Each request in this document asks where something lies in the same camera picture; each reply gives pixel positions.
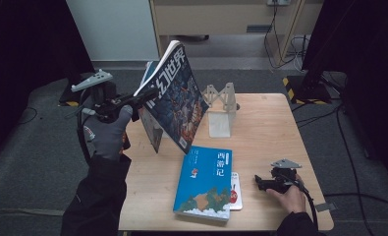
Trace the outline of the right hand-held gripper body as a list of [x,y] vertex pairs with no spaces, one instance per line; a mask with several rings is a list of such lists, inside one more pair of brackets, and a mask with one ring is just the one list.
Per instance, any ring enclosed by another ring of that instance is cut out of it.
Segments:
[[283,158],[271,163],[273,169],[271,175],[274,178],[274,183],[271,189],[286,193],[291,186],[296,186],[300,190],[303,188],[302,182],[297,178],[297,169],[302,166],[294,161]]

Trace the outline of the dark curtain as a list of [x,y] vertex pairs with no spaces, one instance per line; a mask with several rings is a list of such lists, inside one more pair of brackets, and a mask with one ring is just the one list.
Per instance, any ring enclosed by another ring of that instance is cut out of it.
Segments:
[[369,154],[388,170],[388,0],[324,0],[304,69],[312,88],[324,71],[342,72]]
[[66,0],[0,0],[0,148],[34,89],[92,70]]

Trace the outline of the blue book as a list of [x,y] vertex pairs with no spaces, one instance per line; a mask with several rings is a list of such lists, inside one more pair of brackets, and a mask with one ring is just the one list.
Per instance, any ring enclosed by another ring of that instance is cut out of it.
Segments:
[[230,149],[192,146],[183,159],[173,211],[228,221],[232,155]]

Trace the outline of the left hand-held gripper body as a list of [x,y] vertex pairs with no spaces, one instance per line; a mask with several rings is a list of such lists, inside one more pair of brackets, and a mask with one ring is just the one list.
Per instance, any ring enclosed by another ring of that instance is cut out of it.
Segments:
[[134,105],[134,98],[131,95],[118,94],[116,85],[111,82],[113,76],[103,70],[83,79],[77,85],[71,85],[72,92],[80,91],[82,101],[89,96],[92,105],[83,108],[82,113],[96,116],[103,123],[115,122],[123,106]]

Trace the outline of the white cabinet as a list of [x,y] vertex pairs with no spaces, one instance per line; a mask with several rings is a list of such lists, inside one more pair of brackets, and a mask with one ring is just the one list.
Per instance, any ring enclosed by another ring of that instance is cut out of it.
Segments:
[[67,0],[92,61],[158,58],[149,0]]

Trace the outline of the person's right hand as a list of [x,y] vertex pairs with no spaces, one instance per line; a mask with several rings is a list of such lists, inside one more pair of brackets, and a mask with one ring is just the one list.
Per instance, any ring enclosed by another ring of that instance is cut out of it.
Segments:
[[284,194],[273,189],[267,189],[266,193],[276,199],[287,213],[306,212],[305,194],[297,186],[291,186]]

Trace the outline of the person's left hand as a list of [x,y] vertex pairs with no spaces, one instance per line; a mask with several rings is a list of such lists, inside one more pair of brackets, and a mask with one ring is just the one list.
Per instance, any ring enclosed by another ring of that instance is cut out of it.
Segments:
[[121,108],[116,121],[112,123],[100,122],[90,116],[85,122],[86,133],[94,146],[96,155],[105,159],[118,161],[123,147],[123,136],[133,115],[133,108],[125,105]]

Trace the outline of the dark illustrated magazine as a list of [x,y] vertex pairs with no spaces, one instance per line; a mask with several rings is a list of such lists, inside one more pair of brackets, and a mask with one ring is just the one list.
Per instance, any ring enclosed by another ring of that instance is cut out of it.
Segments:
[[179,40],[172,40],[160,61],[148,66],[134,96],[149,89],[157,89],[158,95],[144,107],[181,151],[188,153],[209,106],[198,88],[185,46]]

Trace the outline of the yellow-black striped stand base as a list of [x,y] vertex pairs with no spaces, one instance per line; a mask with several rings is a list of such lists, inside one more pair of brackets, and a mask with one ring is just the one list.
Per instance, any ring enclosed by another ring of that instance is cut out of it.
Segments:
[[67,79],[67,85],[65,86],[59,98],[60,105],[75,106],[80,102],[80,97],[82,93],[80,91],[73,92],[72,85],[77,85],[82,81],[82,79],[83,76],[81,74],[77,74],[76,76]]
[[329,104],[331,102],[331,96],[325,85],[308,86],[304,76],[287,76],[282,82],[293,104]]

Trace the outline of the white metal bookend rack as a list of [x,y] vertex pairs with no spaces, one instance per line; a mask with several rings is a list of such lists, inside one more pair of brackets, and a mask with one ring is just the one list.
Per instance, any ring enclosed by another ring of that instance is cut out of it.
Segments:
[[240,109],[234,84],[227,83],[221,90],[217,90],[214,85],[208,85],[202,95],[209,106],[209,137],[230,138],[236,113]]

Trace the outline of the grey tape piece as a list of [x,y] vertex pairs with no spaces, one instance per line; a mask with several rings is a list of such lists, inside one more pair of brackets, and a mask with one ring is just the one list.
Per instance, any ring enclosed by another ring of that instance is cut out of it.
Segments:
[[322,212],[326,210],[336,210],[337,206],[334,203],[323,203],[315,206],[317,212]]

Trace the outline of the light wooden desk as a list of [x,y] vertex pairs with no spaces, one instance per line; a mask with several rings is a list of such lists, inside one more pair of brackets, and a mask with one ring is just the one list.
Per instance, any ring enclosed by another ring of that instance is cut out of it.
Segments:
[[267,0],[149,0],[158,52],[171,35],[264,33],[274,62],[286,62],[292,39],[312,33],[324,0],[292,0],[267,6]]

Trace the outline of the white book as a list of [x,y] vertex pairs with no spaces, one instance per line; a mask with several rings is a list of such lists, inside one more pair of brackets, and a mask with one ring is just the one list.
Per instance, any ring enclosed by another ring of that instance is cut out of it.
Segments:
[[241,210],[243,208],[242,190],[240,175],[233,172],[231,175],[231,198],[230,210]]

